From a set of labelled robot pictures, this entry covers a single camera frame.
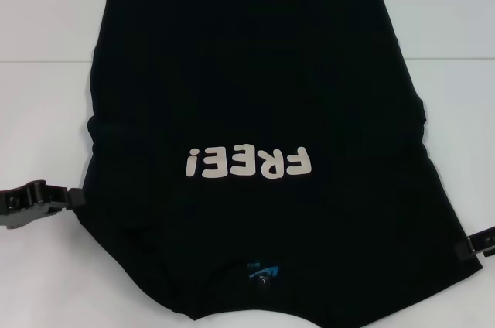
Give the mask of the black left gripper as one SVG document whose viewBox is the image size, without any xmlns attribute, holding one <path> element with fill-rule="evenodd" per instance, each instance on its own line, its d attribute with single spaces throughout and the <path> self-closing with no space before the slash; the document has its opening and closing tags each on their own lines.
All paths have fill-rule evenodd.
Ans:
<svg viewBox="0 0 495 328">
<path fill-rule="evenodd" d="M 57 208 L 78 208 L 85 205 L 82 189 L 52 186 L 43 180 L 34 181 L 30 186 L 0 192 L 2 227 L 9 230 L 20 228 L 34 220 L 58 214 L 60 209 Z M 34 203 L 49 207 L 32 207 Z"/>
</svg>

